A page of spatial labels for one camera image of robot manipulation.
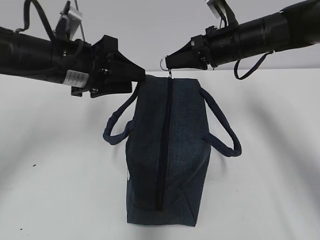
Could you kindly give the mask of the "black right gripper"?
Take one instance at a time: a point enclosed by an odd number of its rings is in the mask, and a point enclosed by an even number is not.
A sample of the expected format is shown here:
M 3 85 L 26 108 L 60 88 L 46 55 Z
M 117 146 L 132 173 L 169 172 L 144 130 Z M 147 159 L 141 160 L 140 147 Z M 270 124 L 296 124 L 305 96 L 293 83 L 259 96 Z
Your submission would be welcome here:
M 238 30 L 239 26 L 236 24 L 222 28 L 214 25 L 206 28 L 204 35 L 192 37 L 181 49 L 166 56 L 166 67 L 169 70 L 207 70 L 208 65 L 216 68 L 237 61 L 240 58 L 237 50 Z

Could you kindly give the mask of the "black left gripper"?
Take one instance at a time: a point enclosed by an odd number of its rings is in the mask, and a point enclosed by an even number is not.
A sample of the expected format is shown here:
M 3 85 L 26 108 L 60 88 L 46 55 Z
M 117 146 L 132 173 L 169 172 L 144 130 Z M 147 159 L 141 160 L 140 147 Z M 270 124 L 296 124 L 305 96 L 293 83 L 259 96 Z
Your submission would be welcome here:
M 132 82 L 146 79 L 146 71 L 120 53 L 118 39 L 108 35 L 94 44 L 57 39 L 52 65 L 57 68 L 52 78 L 70 87 L 75 97 L 131 93 Z

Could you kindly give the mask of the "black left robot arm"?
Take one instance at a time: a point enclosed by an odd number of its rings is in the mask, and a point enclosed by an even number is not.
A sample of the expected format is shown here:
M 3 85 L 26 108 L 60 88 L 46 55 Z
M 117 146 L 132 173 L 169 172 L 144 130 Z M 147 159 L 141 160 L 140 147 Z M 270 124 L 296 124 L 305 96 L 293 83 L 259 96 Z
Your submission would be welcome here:
M 0 73 L 71 87 L 71 95 L 91 98 L 132 92 L 146 71 L 118 50 L 118 39 L 104 35 L 91 45 L 81 39 L 38 37 L 0 29 Z

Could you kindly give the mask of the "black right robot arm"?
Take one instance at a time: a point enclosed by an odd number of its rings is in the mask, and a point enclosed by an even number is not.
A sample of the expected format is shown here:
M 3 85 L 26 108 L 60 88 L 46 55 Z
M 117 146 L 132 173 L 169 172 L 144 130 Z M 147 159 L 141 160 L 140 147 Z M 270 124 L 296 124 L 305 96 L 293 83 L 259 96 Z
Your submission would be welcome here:
M 238 23 L 226 1 L 209 2 L 225 24 L 210 26 L 181 49 L 165 57 L 166 67 L 207 70 L 208 66 L 260 54 L 305 48 L 320 42 L 320 2 L 305 0 L 276 13 Z

